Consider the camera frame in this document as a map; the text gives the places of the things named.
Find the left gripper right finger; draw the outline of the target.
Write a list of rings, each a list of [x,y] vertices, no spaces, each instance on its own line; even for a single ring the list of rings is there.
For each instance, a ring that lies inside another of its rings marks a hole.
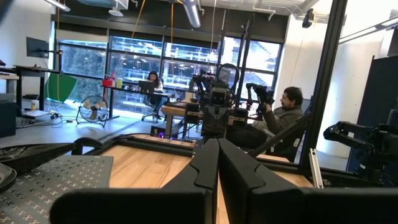
[[[230,224],[398,224],[398,188],[298,187],[219,139]]]

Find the black teardrop mini plate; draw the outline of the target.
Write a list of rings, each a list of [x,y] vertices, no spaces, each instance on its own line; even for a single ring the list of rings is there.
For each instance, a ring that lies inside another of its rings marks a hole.
[[[14,169],[17,175],[30,172],[75,148],[75,143],[26,144],[0,148],[0,163]]]

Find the black leaf-shaped mini plate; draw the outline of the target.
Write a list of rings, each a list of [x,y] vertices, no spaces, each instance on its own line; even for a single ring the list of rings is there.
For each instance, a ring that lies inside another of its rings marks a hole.
[[[17,172],[0,163],[0,194],[12,187],[16,181]]]

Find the black background robot station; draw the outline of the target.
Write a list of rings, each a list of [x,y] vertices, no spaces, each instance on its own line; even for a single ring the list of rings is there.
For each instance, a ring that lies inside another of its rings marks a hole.
[[[194,75],[190,82],[189,90],[198,88],[196,103],[187,103],[185,106],[184,120],[189,124],[201,125],[201,136],[205,139],[223,138],[229,126],[244,128],[248,120],[248,110],[235,105],[238,97],[229,79],[221,76],[224,68],[232,68],[236,71],[233,87],[240,78],[237,66],[224,63],[219,66],[214,78],[207,77],[204,73]]]

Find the wooden background table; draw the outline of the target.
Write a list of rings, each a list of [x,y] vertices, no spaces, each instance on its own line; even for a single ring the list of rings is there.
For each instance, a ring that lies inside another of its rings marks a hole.
[[[188,124],[185,121],[185,109],[173,106],[163,106],[161,108],[161,112],[165,115],[166,127],[165,127],[164,137],[166,139],[171,139],[172,137],[172,128],[174,125],[175,117],[182,119],[181,120],[183,124],[182,137],[184,138],[187,135],[187,133],[189,133]]]

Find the black office chair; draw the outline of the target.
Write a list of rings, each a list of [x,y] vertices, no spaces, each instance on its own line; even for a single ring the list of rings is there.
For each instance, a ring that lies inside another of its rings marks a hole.
[[[156,123],[158,123],[158,121],[161,120],[163,116],[161,116],[159,112],[155,110],[155,103],[153,103],[152,100],[146,99],[144,100],[144,104],[152,108],[152,112],[144,114],[141,118],[141,121],[144,121],[146,118],[151,117],[153,120],[155,120]]]

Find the black laptop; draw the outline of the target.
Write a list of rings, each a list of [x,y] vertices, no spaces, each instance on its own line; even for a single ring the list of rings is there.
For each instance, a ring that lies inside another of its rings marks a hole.
[[[150,80],[139,80],[139,91],[143,93],[153,93],[155,92],[155,82]]]

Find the black background table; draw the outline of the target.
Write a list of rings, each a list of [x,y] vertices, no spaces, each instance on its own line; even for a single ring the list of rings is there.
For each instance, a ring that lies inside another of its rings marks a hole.
[[[171,94],[171,93],[159,93],[159,92],[153,92],[153,93],[151,93],[151,92],[148,92],[148,91],[147,91],[147,92],[144,92],[144,91],[139,91],[139,90],[134,90],[134,89],[116,88],[116,87],[103,86],[103,85],[102,85],[102,87],[104,88],[104,91],[106,91],[107,89],[110,90],[110,94],[109,94],[109,108],[108,108],[108,111],[109,111],[108,119],[109,119],[109,120],[111,120],[111,119],[116,119],[116,118],[119,117],[119,116],[113,116],[114,91],[125,91],[125,92],[128,92],[128,93],[136,93],[136,94],[140,94],[140,95],[146,95],[146,96],[149,96],[149,97],[151,97],[151,98],[153,98],[153,97],[155,97],[155,96],[157,96],[157,97],[162,97],[162,98],[166,98],[166,99],[167,99],[167,102],[169,102],[171,98],[174,98],[174,97],[175,97],[175,95],[174,95],[174,94]]]

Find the grey perforated metal stand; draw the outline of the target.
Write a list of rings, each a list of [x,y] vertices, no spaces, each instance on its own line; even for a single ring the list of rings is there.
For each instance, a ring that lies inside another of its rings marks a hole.
[[[112,156],[61,156],[16,177],[0,194],[0,224],[49,224],[50,207],[63,194],[106,188]]]

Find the black floor fan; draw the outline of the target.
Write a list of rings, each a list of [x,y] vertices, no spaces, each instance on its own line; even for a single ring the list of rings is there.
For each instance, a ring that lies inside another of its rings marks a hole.
[[[87,96],[78,107],[76,122],[77,124],[99,124],[105,127],[108,113],[108,103],[102,96]]]

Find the green round reflector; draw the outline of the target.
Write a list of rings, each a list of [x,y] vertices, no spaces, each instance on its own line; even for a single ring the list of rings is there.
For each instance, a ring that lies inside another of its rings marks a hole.
[[[44,87],[44,98],[64,102],[71,94],[77,79],[66,74],[51,73]]]

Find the silver ceiling pipe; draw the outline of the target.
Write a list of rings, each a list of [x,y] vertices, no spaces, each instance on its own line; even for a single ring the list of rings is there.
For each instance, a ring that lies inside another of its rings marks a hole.
[[[197,0],[181,0],[187,13],[188,20],[193,28],[201,26]]]

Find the black background desk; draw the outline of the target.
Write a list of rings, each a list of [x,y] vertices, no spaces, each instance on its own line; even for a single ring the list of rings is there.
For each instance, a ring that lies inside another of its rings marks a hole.
[[[19,108],[22,108],[22,77],[39,77],[40,78],[40,89],[39,89],[39,110],[44,110],[44,87],[45,87],[45,74],[56,73],[60,74],[61,71],[51,70],[48,68],[40,67],[25,67],[15,65],[13,68],[0,67],[0,72],[16,74],[14,78],[17,78],[16,84],[16,104]]]

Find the white ceiling light strip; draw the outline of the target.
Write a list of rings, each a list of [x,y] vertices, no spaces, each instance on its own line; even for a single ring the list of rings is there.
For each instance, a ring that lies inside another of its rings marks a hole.
[[[70,8],[62,3],[61,0],[44,0],[50,5],[50,12],[55,14],[56,12],[70,12]]]

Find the black aluminium rig frame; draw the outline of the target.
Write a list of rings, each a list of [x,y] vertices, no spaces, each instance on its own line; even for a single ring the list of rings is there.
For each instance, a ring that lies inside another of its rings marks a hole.
[[[255,149],[250,149],[248,153],[253,158],[265,153],[266,150],[270,149],[281,140],[293,138],[293,135],[299,131],[304,138],[300,161],[298,164],[294,164],[293,168],[287,168],[284,169],[284,171],[292,174],[297,171],[300,175],[312,177],[309,152],[310,148],[314,147],[318,140],[321,119],[324,115],[327,94],[338,49],[338,41],[341,35],[348,1],[349,0],[333,0],[331,4],[313,98],[308,107],[309,112],[293,122],[289,127],[276,134],[273,138],[268,137],[265,143]]]

